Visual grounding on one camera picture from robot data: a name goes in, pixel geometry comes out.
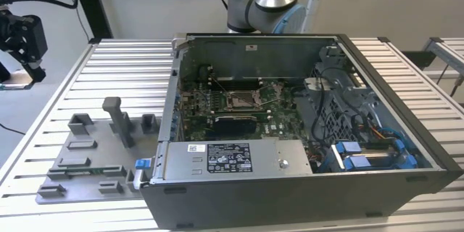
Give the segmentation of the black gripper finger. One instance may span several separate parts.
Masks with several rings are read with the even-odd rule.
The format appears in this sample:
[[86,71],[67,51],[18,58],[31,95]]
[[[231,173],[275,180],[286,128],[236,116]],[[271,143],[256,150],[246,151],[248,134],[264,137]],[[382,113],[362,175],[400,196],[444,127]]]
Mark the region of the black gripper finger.
[[27,63],[23,63],[22,65],[32,81],[35,83],[40,83],[47,76],[44,69],[40,67],[40,61],[27,62]]

